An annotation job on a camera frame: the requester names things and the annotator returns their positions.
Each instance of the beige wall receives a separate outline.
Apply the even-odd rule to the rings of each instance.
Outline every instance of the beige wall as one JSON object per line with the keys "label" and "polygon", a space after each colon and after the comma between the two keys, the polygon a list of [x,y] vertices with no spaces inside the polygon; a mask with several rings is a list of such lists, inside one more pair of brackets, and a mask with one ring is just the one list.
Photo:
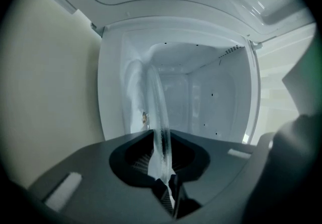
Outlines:
{"label": "beige wall", "polygon": [[104,140],[97,101],[101,38],[79,11],[16,0],[0,39],[1,156],[28,187],[77,149]]}
{"label": "beige wall", "polygon": [[262,134],[276,132],[299,116],[282,79],[306,52],[315,28],[315,24],[303,26],[264,42],[256,51],[261,74],[261,103],[252,144],[257,144]]}

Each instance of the ventilation holes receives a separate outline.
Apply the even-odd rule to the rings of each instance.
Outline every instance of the ventilation holes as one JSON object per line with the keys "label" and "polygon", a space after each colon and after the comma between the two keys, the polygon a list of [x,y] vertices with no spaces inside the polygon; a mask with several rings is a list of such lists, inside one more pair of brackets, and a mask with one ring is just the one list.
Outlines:
{"label": "ventilation holes", "polygon": [[241,48],[241,47],[240,47],[240,46],[238,46],[238,45],[236,45],[236,46],[234,46],[234,47],[232,47],[232,48],[230,48],[230,49],[226,50],[226,51],[225,51],[225,54],[224,54],[224,55],[222,55],[222,56],[220,56],[219,58],[222,58],[222,57],[224,57],[224,56],[226,56],[226,55],[228,55],[228,54],[230,54],[230,53],[234,52],[235,50],[237,50],[237,49],[239,49],[239,48]]}

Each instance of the dark gray surface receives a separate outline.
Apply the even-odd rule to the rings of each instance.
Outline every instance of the dark gray surface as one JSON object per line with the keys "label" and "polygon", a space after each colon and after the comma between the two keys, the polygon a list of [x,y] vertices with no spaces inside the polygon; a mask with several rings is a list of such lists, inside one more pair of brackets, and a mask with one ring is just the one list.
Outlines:
{"label": "dark gray surface", "polygon": [[291,203],[295,203],[294,199],[303,199],[295,193],[298,193],[297,188],[307,178],[320,152],[321,123],[322,115],[299,116],[295,121],[284,124],[274,135],[270,160],[249,200],[246,220],[273,209],[276,214],[288,196],[293,198]]}
{"label": "dark gray surface", "polygon": [[[251,154],[254,146],[217,141],[186,133],[172,133],[203,147],[210,155],[210,165],[198,181],[184,184],[187,194],[209,208],[209,201],[220,197],[240,176],[250,160],[228,155],[232,148]],[[118,179],[110,169],[109,157],[112,151],[130,139],[145,132],[125,135],[106,142],[84,147],[57,164],[41,176],[30,192],[43,199],[69,172],[82,174],[83,180],[75,194],[62,211],[71,219],[84,223],[167,223],[173,219],[161,206],[149,188],[131,187]],[[203,208],[184,217],[182,221],[200,223],[210,220],[213,209]]]}
{"label": "dark gray surface", "polygon": [[181,218],[178,223],[241,223],[248,199],[263,172],[273,135],[262,135],[252,156],[235,179],[205,206]]}
{"label": "dark gray surface", "polygon": [[111,152],[140,133],[86,146],[42,175],[30,192],[43,199],[69,172],[83,180],[61,212],[83,223],[160,223],[172,220],[149,188],[131,187],[109,165]]}
{"label": "dark gray surface", "polygon": [[197,180],[184,183],[188,196],[205,205],[239,174],[248,159],[228,154],[230,149],[251,154],[255,146],[213,140],[172,130],[172,133],[203,147],[210,155],[210,164]]}

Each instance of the white wall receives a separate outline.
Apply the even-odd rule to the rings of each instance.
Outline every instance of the white wall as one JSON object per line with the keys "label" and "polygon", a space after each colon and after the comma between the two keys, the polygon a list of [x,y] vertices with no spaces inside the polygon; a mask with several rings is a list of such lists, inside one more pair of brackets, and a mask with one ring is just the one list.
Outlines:
{"label": "white wall", "polygon": [[53,0],[16,0],[1,31],[1,156],[9,177],[28,187],[77,149],[104,140],[101,38],[81,12],[71,15]]}
{"label": "white wall", "polygon": [[262,134],[276,132],[283,124],[298,117],[282,79],[306,52],[314,33],[315,24],[310,24],[264,42],[257,50],[261,104],[252,144],[257,144]]}

